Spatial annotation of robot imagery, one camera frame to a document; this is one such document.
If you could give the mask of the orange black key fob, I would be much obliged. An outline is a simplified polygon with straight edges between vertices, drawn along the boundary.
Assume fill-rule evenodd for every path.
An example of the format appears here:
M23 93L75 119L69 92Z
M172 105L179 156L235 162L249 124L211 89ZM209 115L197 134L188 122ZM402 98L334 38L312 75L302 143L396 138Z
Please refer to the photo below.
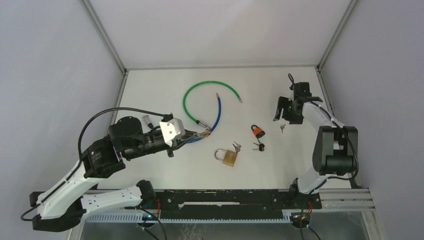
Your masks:
M262 128L260 128L259 126L255 125L255 124L253 124L250 128L251 128L253 135L257 139L262 138L266 134L265 131L262 130Z

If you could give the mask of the large brass padlock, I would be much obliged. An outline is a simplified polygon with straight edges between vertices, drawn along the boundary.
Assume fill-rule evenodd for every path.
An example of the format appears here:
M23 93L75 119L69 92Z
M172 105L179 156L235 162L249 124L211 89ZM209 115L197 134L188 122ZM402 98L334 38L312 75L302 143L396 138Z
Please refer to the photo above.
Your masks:
M214 158L229 167L234 167L237 157L238 153L232 150L217 149L214 152Z

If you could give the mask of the small brass padlock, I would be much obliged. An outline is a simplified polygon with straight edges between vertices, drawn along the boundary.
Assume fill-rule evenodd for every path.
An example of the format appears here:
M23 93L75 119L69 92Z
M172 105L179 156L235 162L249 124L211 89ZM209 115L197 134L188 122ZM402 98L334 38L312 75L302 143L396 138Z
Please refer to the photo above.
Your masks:
M212 133L211 131L204 131L204 132L199 133L198 136L200 138L207 138L208 136L211 135L211 133Z

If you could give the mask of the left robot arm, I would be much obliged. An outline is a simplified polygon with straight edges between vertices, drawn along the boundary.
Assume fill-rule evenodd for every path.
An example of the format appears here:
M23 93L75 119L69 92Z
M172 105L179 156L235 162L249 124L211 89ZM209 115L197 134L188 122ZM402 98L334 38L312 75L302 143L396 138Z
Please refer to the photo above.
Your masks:
M45 192L33 192L30 205L37 210L32 228L43 232L64 232L92 215L125 207L153 207L157 196L148 180L133 186L89 194L93 186L124 170L125 161L166 151L173 152L195 139L198 133L186 130L178 118L162 121L155 130L143 132L133 116L119 119L104 138L92 143L67 176Z

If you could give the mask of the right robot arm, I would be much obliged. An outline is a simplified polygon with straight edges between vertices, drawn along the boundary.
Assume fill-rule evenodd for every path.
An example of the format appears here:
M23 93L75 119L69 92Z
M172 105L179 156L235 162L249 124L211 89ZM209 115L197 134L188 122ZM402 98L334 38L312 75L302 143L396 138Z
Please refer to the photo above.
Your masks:
M292 82L289 89L292 97L278 98L273 121L283 119L291 125L301 125L307 120L317 132L312 167L293 182L297 189L289 194L289 203L302 208L309 195L318 193L327 181L352 181L357 177L358 130L330 114L322 106L323 100L312 95L308 82Z

